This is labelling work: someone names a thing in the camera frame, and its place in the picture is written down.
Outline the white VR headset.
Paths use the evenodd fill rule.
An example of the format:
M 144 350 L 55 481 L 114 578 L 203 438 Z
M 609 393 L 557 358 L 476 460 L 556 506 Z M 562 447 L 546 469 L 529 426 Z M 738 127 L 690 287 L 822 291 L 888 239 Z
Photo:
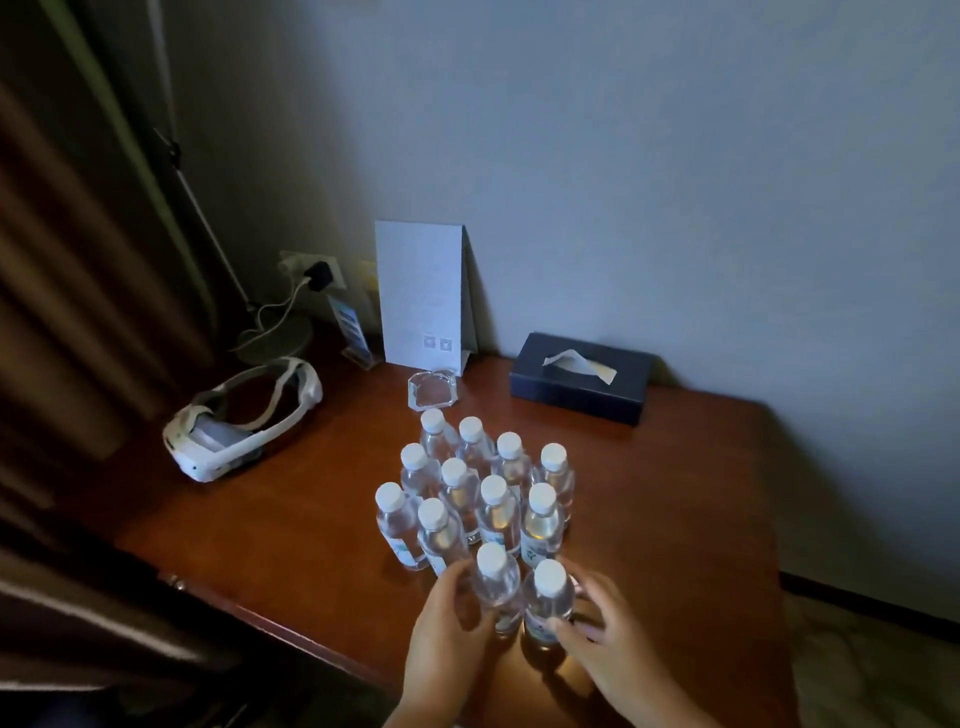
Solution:
M 234 389 L 273 377 L 265 410 L 246 423 L 223 419 Z M 254 463 L 265 448 L 296 427 L 324 396 L 317 370 L 303 358 L 283 356 L 241 370 L 198 393 L 162 429 L 162 442 L 179 469 L 198 483 L 210 483 Z

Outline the white folded tent card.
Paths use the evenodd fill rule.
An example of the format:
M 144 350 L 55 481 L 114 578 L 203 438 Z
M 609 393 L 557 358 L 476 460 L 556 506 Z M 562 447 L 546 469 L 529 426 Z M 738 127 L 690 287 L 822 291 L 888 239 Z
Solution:
M 374 236 L 386 362 L 462 377 L 478 347 L 466 227 L 376 220 Z

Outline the clear glass ashtray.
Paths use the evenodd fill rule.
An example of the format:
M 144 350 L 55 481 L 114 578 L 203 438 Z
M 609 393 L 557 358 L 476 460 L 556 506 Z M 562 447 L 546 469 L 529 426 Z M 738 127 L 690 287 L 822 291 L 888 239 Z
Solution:
M 407 404 L 414 412 L 452 407 L 459 400 L 458 377 L 454 370 L 422 370 L 407 382 Z

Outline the person's left forearm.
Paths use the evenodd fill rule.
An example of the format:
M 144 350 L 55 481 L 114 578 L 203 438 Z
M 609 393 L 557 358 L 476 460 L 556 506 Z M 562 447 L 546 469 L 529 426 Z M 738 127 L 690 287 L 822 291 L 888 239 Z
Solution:
M 456 717 L 426 708 L 397 704 L 382 728 L 461 728 Z

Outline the small acrylic sign stand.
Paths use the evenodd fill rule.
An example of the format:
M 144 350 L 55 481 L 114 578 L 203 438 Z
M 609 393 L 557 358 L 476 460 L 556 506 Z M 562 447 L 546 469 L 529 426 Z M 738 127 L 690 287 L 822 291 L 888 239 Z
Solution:
M 338 297 L 327 295 L 327 300 L 345 342 L 341 356 L 365 372 L 375 368 L 380 359 L 368 342 L 355 310 Z

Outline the cluster of water bottles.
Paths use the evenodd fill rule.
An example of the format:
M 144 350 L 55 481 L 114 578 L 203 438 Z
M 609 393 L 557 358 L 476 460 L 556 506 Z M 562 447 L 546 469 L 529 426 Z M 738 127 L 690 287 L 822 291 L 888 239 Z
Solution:
M 454 428 L 440 408 L 427 407 L 420 423 L 418 441 L 401 450 L 400 481 L 374 495 L 377 528 L 404 568 L 439 576 L 488 544 L 530 570 L 558 557 L 576 484 L 561 443 L 546 443 L 534 464 L 518 433 L 494 441 L 478 417 Z

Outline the white tissue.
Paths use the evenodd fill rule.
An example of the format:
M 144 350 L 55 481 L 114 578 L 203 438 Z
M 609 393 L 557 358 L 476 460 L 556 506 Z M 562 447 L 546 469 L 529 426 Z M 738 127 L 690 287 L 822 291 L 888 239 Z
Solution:
M 611 385 L 618 374 L 616 369 L 588 358 L 573 348 L 544 358 L 542 366 L 554 367 L 571 374 L 594 378 L 605 385 Z

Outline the person's right hand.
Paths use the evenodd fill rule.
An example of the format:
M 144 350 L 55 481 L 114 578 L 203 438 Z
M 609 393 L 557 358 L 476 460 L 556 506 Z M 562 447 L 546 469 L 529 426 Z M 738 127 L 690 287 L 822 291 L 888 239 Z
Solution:
M 662 662 L 615 582 L 569 558 L 559 561 L 601 614 L 596 653 L 578 662 L 609 705 L 634 728 L 637 719 L 661 706 L 693 703 L 701 708 Z

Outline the clear capped water bottle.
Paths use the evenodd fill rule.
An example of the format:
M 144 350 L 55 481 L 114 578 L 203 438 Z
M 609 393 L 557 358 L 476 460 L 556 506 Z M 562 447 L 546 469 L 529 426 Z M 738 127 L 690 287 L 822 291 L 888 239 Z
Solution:
M 495 616 L 497 635 L 518 631 L 524 612 L 522 575 L 516 558 L 497 542 L 484 542 L 476 552 L 471 584 L 481 616 Z
M 567 569 L 558 560 L 540 561 L 524 577 L 522 596 L 526 635 L 544 649 L 554 648 L 559 641 L 549 621 L 569 621 L 575 604 L 575 587 Z

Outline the person's left hand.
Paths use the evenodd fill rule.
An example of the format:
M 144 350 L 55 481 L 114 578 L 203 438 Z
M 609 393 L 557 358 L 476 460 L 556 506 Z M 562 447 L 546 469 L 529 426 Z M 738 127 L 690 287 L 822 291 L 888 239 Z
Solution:
M 402 695 L 398 704 L 443 713 L 458 721 L 487 651 L 467 647 L 454 603 L 458 586 L 473 561 L 450 564 L 431 588 L 418 615 L 407 651 Z

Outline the white wall outlet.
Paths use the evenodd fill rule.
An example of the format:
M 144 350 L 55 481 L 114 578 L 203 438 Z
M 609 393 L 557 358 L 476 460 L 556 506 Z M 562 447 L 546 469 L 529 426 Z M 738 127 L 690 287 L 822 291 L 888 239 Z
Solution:
M 328 290 L 347 290 L 347 281 L 341 271 L 339 262 L 337 258 L 332 255 L 282 250 L 279 253 L 278 268 L 282 273 L 289 275 L 295 284 L 298 284 L 304 278 L 306 268 L 317 261 L 328 262 L 335 276 L 335 282 L 322 292 Z

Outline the brown curtain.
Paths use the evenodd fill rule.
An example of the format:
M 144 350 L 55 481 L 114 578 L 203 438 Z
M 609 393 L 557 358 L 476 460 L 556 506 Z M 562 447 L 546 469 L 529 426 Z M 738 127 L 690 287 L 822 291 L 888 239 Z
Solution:
M 218 312 L 65 0 L 0 0 L 0 493 L 48 506 L 209 370 Z

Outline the dark blue tissue box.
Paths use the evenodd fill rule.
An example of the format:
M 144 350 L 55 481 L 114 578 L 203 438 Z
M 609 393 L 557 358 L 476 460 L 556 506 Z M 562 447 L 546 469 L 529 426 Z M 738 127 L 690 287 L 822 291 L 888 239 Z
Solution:
M 617 370 L 610 385 L 554 367 L 545 358 L 573 349 Z M 530 333 L 509 375 L 510 394 L 530 402 L 579 412 L 636 427 L 642 418 L 647 388 L 657 364 L 654 354 L 605 346 L 552 334 Z

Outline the person's right forearm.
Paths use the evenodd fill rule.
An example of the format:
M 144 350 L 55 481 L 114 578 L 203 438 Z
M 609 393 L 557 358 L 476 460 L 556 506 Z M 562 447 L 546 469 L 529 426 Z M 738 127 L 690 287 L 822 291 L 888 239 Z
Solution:
M 723 728 L 711 715 L 693 703 L 660 706 L 636 720 L 636 728 Z

